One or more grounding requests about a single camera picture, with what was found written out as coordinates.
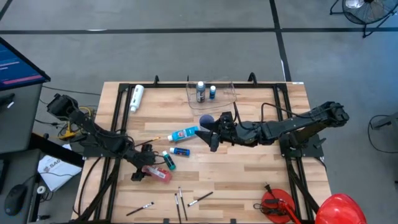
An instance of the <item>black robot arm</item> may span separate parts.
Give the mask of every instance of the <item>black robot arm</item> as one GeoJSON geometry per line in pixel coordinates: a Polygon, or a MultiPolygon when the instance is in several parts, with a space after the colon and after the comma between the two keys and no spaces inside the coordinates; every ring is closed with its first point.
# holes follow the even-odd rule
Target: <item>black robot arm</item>
{"type": "Polygon", "coordinates": [[[96,148],[107,151],[111,157],[123,158],[137,167],[132,180],[140,181],[145,174],[141,171],[144,165],[153,165],[156,155],[152,147],[143,146],[141,151],[134,149],[133,138],[113,133],[99,127],[91,116],[87,116],[78,109],[75,99],[67,95],[56,94],[55,98],[47,105],[47,111],[61,121],[69,121],[85,130],[86,141],[91,145],[94,142],[96,148]]]}
{"type": "Polygon", "coordinates": [[[283,121],[240,122],[235,109],[235,119],[232,112],[224,112],[214,123],[201,124],[210,131],[195,131],[195,134],[210,146],[212,152],[217,150],[219,142],[254,147],[258,144],[270,145],[283,134],[288,134],[291,145],[297,146],[325,128],[345,125],[348,119],[343,106],[335,102],[326,102],[283,121]]]}

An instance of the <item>monitor screen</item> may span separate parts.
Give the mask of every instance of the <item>monitor screen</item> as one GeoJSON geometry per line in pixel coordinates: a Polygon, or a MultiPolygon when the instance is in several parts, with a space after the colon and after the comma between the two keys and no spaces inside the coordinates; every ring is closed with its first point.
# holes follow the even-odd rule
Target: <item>monitor screen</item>
{"type": "Polygon", "coordinates": [[[49,81],[49,77],[11,47],[0,41],[0,91],[49,81]]]}

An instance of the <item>wooden tabletop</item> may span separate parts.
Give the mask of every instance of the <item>wooden tabletop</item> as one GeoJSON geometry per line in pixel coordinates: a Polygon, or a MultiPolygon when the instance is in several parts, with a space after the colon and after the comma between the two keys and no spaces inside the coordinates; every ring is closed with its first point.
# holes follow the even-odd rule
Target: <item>wooden tabletop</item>
{"type": "MultiPolygon", "coordinates": [[[[119,82],[104,84],[96,115],[96,123],[102,128],[111,127],[118,85],[119,82]]],[[[310,107],[304,85],[287,83],[287,87],[292,111],[295,113],[308,111],[310,107]]],[[[236,104],[243,121],[259,121],[261,103],[275,103],[271,89],[237,88],[235,90],[236,104]]],[[[282,93],[280,98],[284,106],[282,93]]],[[[217,119],[220,114],[221,112],[212,115],[217,119]]],[[[271,146],[251,148],[231,146],[225,142],[220,144],[218,151],[214,153],[210,152],[206,143],[198,137],[177,143],[167,140],[167,136],[176,130],[198,126],[199,119],[200,116],[194,116],[188,105],[184,88],[144,90],[140,108],[136,113],[129,114],[128,135],[134,138],[136,144],[160,136],[160,140],[152,143],[155,151],[161,153],[168,151],[170,147],[181,147],[190,149],[191,155],[181,157],[171,154],[177,168],[172,171],[173,177],[169,184],[157,182],[151,177],[145,177],[141,182],[132,182],[130,178],[136,168],[123,160],[114,201],[113,223],[160,223],[164,218],[169,218],[172,223],[178,223],[174,199],[178,187],[183,190],[187,209],[186,222],[180,207],[184,223],[229,223],[232,218],[236,218],[238,223],[270,222],[259,210],[253,209],[253,204],[261,202],[261,197],[265,193],[265,182],[274,189],[284,189],[290,193],[285,159],[280,155],[279,143],[276,141],[271,146]],[[192,207],[187,207],[187,203],[211,191],[214,192],[211,196],[192,207]],[[148,209],[126,216],[127,213],[150,202],[155,204],[148,209]]],[[[277,120],[275,108],[264,108],[264,120],[277,120]]],[[[96,158],[91,158],[85,162],[75,208],[78,207],[78,196],[83,180],[95,160],[96,158]]],[[[331,195],[325,168],[313,158],[303,158],[303,164],[308,189],[321,205],[331,195]]],[[[160,167],[168,170],[165,164],[160,167]]],[[[88,179],[83,194],[82,210],[97,194],[102,170],[103,159],[96,165],[88,179]]],[[[298,194],[303,217],[306,217],[302,196],[298,194]]],[[[103,200],[102,218],[105,216],[107,202],[108,194],[103,200]]]]}

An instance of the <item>concrete floor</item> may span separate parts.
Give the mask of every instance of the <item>concrete floor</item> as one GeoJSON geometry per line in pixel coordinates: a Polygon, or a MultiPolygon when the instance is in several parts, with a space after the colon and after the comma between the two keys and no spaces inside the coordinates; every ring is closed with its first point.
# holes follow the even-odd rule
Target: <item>concrete floor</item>
{"type": "MultiPolygon", "coordinates": [[[[282,28],[360,27],[344,16],[329,16],[333,0],[276,1],[282,28]]],[[[181,27],[273,27],[267,0],[13,0],[0,30],[146,29],[181,27]]],[[[398,27],[398,17],[386,22],[398,27]]],[[[322,136],[328,178],[333,193],[357,201],[368,223],[398,219],[397,154],[375,151],[366,128],[371,116],[398,111],[396,52],[398,32],[283,33],[293,81],[305,83],[312,106],[338,101],[350,115],[338,131],[322,136]]],[[[3,35],[16,49],[51,77],[48,86],[100,93],[105,81],[215,80],[240,81],[255,72],[260,81],[283,81],[275,33],[222,34],[85,34],[3,35]]],[[[43,89],[42,99],[55,94],[43,89]]],[[[81,105],[98,104],[97,96],[69,94],[81,105]]],[[[40,105],[37,119],[55,121],[40,105]]],[[[56,134],[36,124],[39,133],[56,134]]],[[[375,144],[396,150],[390,127],[372,132],[375,144]]],[[[71,215],[79,177],[40,206],[52,218],[71,215]]]]}

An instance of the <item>red helmet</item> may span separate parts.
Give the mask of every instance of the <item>red helmet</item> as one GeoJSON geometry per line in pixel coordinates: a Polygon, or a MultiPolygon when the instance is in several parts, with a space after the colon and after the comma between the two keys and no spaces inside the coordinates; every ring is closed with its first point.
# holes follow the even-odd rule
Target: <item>red helmet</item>
{"type": "Polygon", "coordinates": [[[335,194],[319,208],[315,224],[366,224],[359,205],[346,194],[335,194]]]}

